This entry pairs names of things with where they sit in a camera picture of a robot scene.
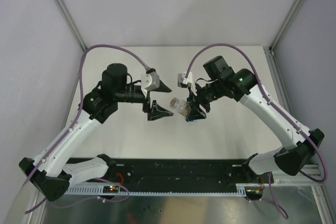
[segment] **purple cable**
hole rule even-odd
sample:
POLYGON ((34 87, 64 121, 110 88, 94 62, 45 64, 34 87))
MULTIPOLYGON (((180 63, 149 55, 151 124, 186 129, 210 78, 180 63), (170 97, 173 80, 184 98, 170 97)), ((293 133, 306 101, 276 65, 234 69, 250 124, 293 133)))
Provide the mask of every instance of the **purple cable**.
POLYGON ((304 173, 303 171, 300 171, 301 174, 303 174, 304 176, 308 177, 310 180, 314 181, 314 182, 319 182, 319 183, 323 183, 325 182, 327 179, 328 179, 328 168, 327 168, 327 165, 326 165, 326 162, 323 158, 323 155, 322 153, 320 152, 320 150, 317 148, 317 146, 315 145, 315 143, 313 142, 313 140, 305 133, 303 132, 300 127, 291 119, 289 118, 288 115, 286 115, 278 106, 276 106, 269 98, 268 98, 268 95, 266 95, 265 91, 264 91, 264 88, 263 88, 263 85, 261 84, 261 80, 259 78, 259 75, 257 73, 257 70, 256 68, 254 67, 254 65, 252 64, 251 60, 248 58, 248 56, 243 52, 241 51, 238 47, 235 47, 233 45, 230 45, 230 44, 226 44, 226 43, 216 43, 216 44, 212 44, 212 45, 209 45, 205 48, 203 48, 201 51, 199 51, 195 56, 194 58, 192 59, 192 61, 190 62, 189 64, 189 67, 188 67, 188 70, 187 70, 187 73, 185 75, 185 77, 188 77, 189 75, 189 72, 191 70, 191 67, 194 63, 194 61, 196 60, 196 58, 201 54, 203 53, 204 51, 208 50, 209 48, 212 48, 212 47, 217 47, 217 46, 224 46, 224 47, 230 47, 230 48, 233 48, 235 50, 237 50, 241 55, 244 56, 244 58, 247 60, 247 62, 249 63, 249 65, 251 66, 252 68, 252 71, 254 73, 254 75, 256 76, 256 79, 257 79, 257 83, 258 83, 258 87, 261 91, 261 93, 263 94, 265 100, 277 111, 279 112, 298 132, 300 132, 300 134, 304 137, 304 139, 307 139, 308 142, 311 144, 311 146, 314 148, 314 150, 316 151, 317 155, 319 156, 320 158, 320 161, 321 161, 321 164, 322 164, 322 167, 323 167, 323 173, 324 173, 324 176, 322 179, 315 179, 311 176, 309 176, 308 174, 304 173))
POLYGON ((85 199, 82 199, 78 202, 75 202, 73 204, 70 204, 70 205, 67 205, 67 206, 57 206, 57 205, 54 205, 54 204, 51 204, 53 207, 55 208, 58 208, 58 209, 65 209, 65 208, 69 208, 69 207, 73 207, 73 206, 76 206, 84 201, 87 201, 87 200, 91 200, 91 199, 101 199, 101 200, 105 200, 105 201, 108 201, 108 202, 122 202, 124 200, 127 200, 129 197, 130 197, 130 191, 128 191, 128 189, 118 183, 114 183, 114 182, 111 182, 111 181, 108 181, 106 179, 103 179, 103 178, 95 178, 96 180, 100 180, 100 181, 103 181, 103 182, 106 182, 108 184, 113 184, 113 185, 117 185, 119 186, 120 188, 124 189, 126 192, 127 192, 127 195, 126 197, 122 198, 122 199, 117 199, 117 200, 112 200, 112 199, 101 199, 101 198, 97 198, 97 196, 91 196, 91 197, 88 197, 88 198, 85 198, 85 199))
MULTIPOLYGON (((143 62, 142 59, 140 59, 137 55, 135 55, 134 53, 132 53, 131 51, 125 49, 125 48, 122 48, 122 47, 118 47, 118 46, 112 46, 112 45, 104 45, 104 44, 100 44, 100 45, 94 45, 92 47, 89 47, 82 55, 81 57, 81 60, 80 60, 80 65, 79 65, 79 90, 80 90, 80 104, 79 104, 79 108, 78 108, 78 112, 77 112, 77 115, 74 119, 74 121, 72 122, 72 124, 70 125, 69 129, 70 128, 73 128, 74 125, 76 124, 76 122, 78 121, 79 119, 79 116, 80 116, 80 113, 83 109, 83 99, 84 99, 84 94, 83 94, 83 80, 82 80, 82 70, 83 70, 83 66, 84 66, 84 61, 85 61, 85 58, 88 54, 89 51, 95 49, 95 48, 113 48, 113 49, 116 49, 116 50, 120 50, 120 51, 123 51, 123 52, 126 52, 128 54, 130 54, 131 56, 133 56, 144 68, 146 71, 150 70, 150 67, 145 64, 145 62, 143 62)), ((60 138, 59 140, 56 141, 56 143, 47 151, 47 153, 41 158, 41 160, 37 163, 37 165, 33 168, 33 170, 29 173, 29 175, 27 176, 25 182, 23 183, 22 186, 26 185, 31 177, 34 175, 34 173, 37 171, 37 169, 41 166, 42 164, 42 160, 43 159, 46 159, 50 153, 53 152, 53 150, 59 145, 60 142, 62 142, 62 140, 69 134, 69 131, 66 131, 60 138)))
POLYGON ((35 207, 33 207, 30 210, 25 211, 25 215, 35 211, 37 208, 39 208, 44 202, 46 202, 47 198, 44 198, 43 200, 41 200, 41 202, 39 204, 37 204, 35 207))
MULTIPOLYGON (((130 197, 130 191, 124 187, 123 185, 120 185, 119 183, 114 183, 114 182, 111 182, 111 181, 108 181, 106 179, 103 179, 103 178, 95 178, 96 180, 100 180, 100 181, 103 181, 103 182, 106 182, 108 184, 112 184, 112 185, 117 185, 119 186, 120 188, 124 189, 127 193, 126 197, 122 198, 122 199, 117 199, 117 200, 112 200, 112 199, 101 199, 101 198, 97 198, 97 196, 91 196, 91 197, 87 197, 85 199, 82 199, 82 200, 79 200, 75 203, 72 203, 72 204, 69 204, 67 206, 57 206, 57 205, 54 205, 53 203, 50 203, 53 207, 57 208, 57 209, 65 209, 65 208, 69 208, 69 207, 73 207, 73 206, 76 206, 84 201, 87 201, 87 200, 91 200, 91 199, 101 199, 101 200, 104 200, 104 201, 107 201, 107 202, 122 202, 124 200, 127 200, 129 197, 130 197)), ((39 208, 45 201, 47 200, 47 198, 44 198, 39 204, 37 204, 35 207, 33 207, 32 209, 28 210, 25 212, 25 214, 29 214, 33 211, 35 211, 37 208, 39 208)))
POLYGON ((272 195, 273 200, 270 200, 270 199, 254 199, 254 200, 251 200, 251 199, 249 199, 247 196, 246 196, 246 198, 247 198, 247 200, 249 200, 250 202, 268 202, 268 203, 272 203, 273 205, 276 206, 276 208, 277 208, 277 210, 279 211, 279 213, 281 214, 281 216, 282 216, 284 219, 288 220, 288 219, 289 219, 288 213, 285 211, 285 209, 284 209, 282 206, 280 206, 280 205, 278 204, 278 200, 277 200, 277 198, 276 198, 275 195, 274 195, 273 188, 272 188, 272 181, 271 181, 271 179, 272 179, 272 172, 268 173, 268 185, 269 185, 269 190, 270 190, 270 192, 271 192, 271 195, 272 195))

